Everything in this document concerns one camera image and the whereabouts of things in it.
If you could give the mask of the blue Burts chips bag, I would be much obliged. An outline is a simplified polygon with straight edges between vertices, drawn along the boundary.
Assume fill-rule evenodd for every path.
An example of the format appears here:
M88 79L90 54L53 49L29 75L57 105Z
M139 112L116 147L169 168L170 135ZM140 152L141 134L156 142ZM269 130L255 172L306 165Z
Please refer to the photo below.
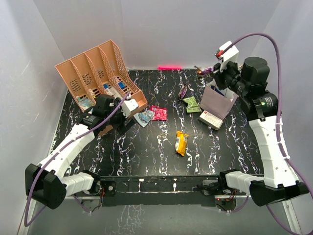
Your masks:
M225 97L225 94L226 94L226 93L223 93L221 90L219 90L216 85L210 85L210 88L211 88L213 91L215 91L215 92L217 92L218 94L220 94L220 95L222 95L222 96Z

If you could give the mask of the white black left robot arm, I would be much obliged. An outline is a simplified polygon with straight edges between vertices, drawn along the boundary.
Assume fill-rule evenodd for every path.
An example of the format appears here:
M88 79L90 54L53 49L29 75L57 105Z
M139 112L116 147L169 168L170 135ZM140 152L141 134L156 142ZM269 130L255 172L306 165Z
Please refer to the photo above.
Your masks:
M100 192L101 183L94 173L81 172L69 177L65 172L100 132L111 126L120 133L132 123L131 115L139 107L129 94L123 98L101 94L96 104L87 108L60 145L39 164L30 164L25 170L25 192L50 209L61 205L67 196L86 191Z

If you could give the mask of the yellow snack bar packet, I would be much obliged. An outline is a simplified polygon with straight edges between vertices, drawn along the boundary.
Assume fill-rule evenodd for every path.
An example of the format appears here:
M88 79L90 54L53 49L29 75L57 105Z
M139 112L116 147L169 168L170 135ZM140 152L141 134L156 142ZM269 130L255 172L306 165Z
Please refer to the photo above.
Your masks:
M186 133L183 133L181 131L177 131L176 141L175 141L175 151L177 154L184 157L186 147L187 147L187 139L189 135Z

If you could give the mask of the red snack packet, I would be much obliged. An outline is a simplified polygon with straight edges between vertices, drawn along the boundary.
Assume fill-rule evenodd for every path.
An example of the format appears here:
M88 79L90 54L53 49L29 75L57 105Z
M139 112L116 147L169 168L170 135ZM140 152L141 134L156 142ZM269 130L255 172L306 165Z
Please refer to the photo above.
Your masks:
M154 117L152 120L161 120L166 121L167 120L167 109L166 108L160 108L158 106L152 105L149 108L150 111L154 113Z

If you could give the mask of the light blue Himalaya snack packet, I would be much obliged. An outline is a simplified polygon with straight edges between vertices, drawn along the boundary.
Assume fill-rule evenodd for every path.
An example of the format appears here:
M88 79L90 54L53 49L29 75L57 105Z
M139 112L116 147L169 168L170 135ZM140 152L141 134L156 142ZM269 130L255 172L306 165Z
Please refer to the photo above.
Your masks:
M148 123L154 118L155 114L153 111L146 110L142 113L136 113L134 115L135 120L141 127L146 127Z

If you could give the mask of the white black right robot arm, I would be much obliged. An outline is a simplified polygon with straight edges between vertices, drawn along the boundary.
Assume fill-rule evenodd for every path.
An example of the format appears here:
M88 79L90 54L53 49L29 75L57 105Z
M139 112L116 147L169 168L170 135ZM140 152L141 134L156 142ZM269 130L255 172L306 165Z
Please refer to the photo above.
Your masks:
M309 193L308 186L298 179L279 148L283 141L276 138L278 98L266 90L269 72L267 61L259 57L246 58L241 69L235 62L227 62L225 68L216 63L213 72L219 88L228 88L238 95L257 140L264 168L263 177L234 169L223 171L218 189L223 194L230 194L234 189L244 192L257 206Z

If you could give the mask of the purple brown M&M's packet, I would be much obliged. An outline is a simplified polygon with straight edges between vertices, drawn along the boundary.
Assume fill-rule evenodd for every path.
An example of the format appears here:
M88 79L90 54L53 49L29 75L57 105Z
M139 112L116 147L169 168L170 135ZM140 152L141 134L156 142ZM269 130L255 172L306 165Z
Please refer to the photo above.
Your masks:
M201 69L197 66L194 66L194 68L198 76L206 76L214 72L214 67L207 67L205 69Z

